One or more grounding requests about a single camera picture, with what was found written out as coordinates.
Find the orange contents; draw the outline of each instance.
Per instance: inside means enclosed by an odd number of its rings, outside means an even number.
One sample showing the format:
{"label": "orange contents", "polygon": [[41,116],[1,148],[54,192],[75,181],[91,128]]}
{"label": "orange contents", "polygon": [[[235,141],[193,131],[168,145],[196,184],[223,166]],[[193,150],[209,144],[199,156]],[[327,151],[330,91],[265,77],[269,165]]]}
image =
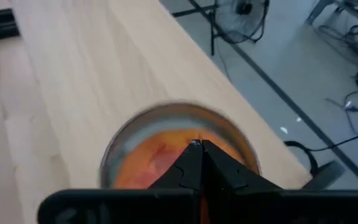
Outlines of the orange contents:
{"label": "orange contents", "polygon": [[164,131],[139,144],[114,181],[115,189],[146,189],[160,178],[194,139],[207,139],[244,164],[240,154],[225,140],[205,129]]}

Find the table leg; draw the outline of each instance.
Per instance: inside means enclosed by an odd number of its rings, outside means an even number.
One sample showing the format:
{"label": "table leg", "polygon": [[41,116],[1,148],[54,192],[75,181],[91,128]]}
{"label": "table leg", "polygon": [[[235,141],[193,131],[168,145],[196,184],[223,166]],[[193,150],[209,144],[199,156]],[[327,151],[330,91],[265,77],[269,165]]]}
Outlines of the table leg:
{"label": "table leg", "polygon": [[312,12],[306,19],[306,23],[312,25],[314,20],[320,15],[320,13],[325,9],[325,7],[332,3],[334,3],[334,0],[319,0],[317,5],[314,7]]}

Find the wooden tabletop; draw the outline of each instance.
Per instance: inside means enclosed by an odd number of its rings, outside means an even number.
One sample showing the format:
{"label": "wooden tabletop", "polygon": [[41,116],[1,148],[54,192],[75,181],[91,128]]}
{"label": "wooden tabletop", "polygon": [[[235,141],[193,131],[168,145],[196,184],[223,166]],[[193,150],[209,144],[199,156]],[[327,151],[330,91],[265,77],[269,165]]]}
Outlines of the wooden tabletop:
{"label": "wooden tabletop", "polygon": [[[115,132],[169,101],[198,103],[233,121],[268,180],[284,188],[309,181],[158,1],[13,0],[12,6],[22,38],[0,41],[0,207],[21,214],[10,223],[35,223],[37,206],[56,190],[97,187]],[[0,0],[4,7],[10,6]]]}

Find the wooden table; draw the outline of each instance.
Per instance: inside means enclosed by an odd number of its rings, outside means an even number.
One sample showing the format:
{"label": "wooden table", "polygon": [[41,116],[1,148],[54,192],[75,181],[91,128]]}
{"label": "wooden table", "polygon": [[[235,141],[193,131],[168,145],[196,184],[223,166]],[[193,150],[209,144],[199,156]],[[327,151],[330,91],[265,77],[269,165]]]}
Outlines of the wooden table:
{"label": "wooden table", "polygon": [[[22,39],[0,41],[0,223],[35,223],[48,194],[97,187],[114,133],[168,101],[196,102],[231,119],[272,182],[299,188],[309,181],[158,1],[13,0],[12,6]],[[4,7],[10,5],[0,0]]]}

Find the concrete floor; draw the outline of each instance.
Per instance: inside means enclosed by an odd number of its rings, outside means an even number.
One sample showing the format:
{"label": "concrete floor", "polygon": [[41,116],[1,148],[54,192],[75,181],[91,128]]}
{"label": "concrete floor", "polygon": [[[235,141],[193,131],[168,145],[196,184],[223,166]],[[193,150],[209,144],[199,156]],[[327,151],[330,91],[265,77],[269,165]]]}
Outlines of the concrete floor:
{"label": "concrete floor", "polygon": [[[197,2],[201,6],[212,4],[212,0]],[[170,12],[192,9],[186,0],[162,0],[162,3]],[[340,142],[354,134],[345,113],[325,98],[343,102],[348,93],[358,90],[351,77],[357,73],[358,66],[342,58],[311,26],[304,24],[313,4],[315,1],[312,0],[271,1],[262,40],[257,44],[243,42],[238,46],[333,142]],[[326,8],[313,27],[325,24],[333,10],[334,6]],[[179,17],[177,21],[209,55],[208,21],[198,13]],[[354,24],[358,24],[358,20],[344,11],[330,25],[345,33]],[[327,146],[227,43],[217,39],[216,46],[216,55],[210,56],[211,60],[223,73],[222,59],[225,61],[232,84],[284,141],[298,141],[312,149]],[[352,118],[358,130],[358,114]],[[358,140],[339,148],[358,167]],[[291,151],[305,167],[309,167],[307,157],[299,149]],[[321,165],[332,160],[341,162],[331,150],[316,152],[315,156]],[[343,165],[345,174],[330,189],[358,189],[357,176]]]}

